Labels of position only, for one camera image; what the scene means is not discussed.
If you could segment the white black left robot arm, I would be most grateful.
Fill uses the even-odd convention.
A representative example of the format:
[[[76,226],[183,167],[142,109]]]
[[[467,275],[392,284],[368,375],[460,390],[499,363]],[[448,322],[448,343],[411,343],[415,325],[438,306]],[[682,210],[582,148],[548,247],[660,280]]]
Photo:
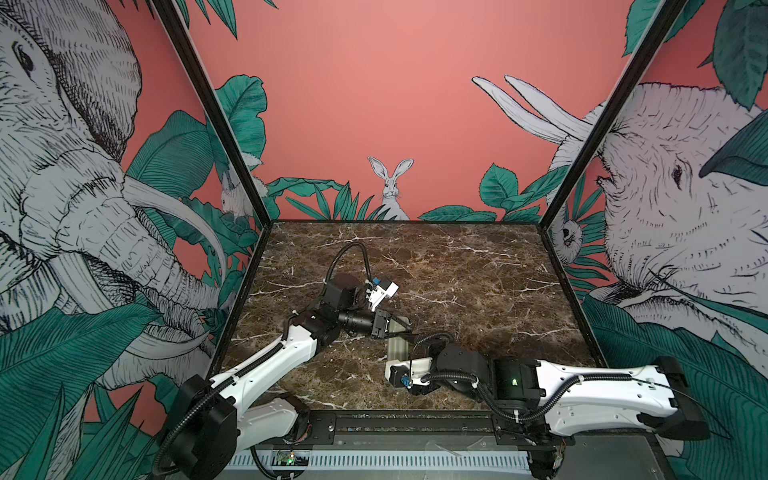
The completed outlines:
[[[213,479],[242,450],[271,438],[302,435],[297,426],[301,402],[282,396],[258,406],[256,400],[341,332],[392,338],[390,325],[401,320],[380,305],[398,289],[389,279],[336,275],[325,280],[312,303],[289,316],[272,343],[210,379],[195,375],[187,380],[159,436],[152,478],[181,473],[188,479]]]

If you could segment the grey remote control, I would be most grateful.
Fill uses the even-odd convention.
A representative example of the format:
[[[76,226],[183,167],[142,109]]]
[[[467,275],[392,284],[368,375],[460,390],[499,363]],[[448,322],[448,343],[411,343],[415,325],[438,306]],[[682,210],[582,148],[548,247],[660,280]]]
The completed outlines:
[[[387,360],[405,361],[409,358],[411,351],[412,335],[408,332],[394,333],[387,339]]]

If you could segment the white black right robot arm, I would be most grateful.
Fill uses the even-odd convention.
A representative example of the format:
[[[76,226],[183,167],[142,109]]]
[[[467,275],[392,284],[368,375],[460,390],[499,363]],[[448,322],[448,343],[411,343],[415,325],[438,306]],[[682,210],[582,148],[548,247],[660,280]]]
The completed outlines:
[[[676,441],[710,436],[680,363],[667,356],[624,369],[535,359],[490,359],[444,334],[422,340],[427,354],[390,361],[385,377],[413,395],[440,387],[487,405],[501,428],[529,443],[588,431],[638,429]]]

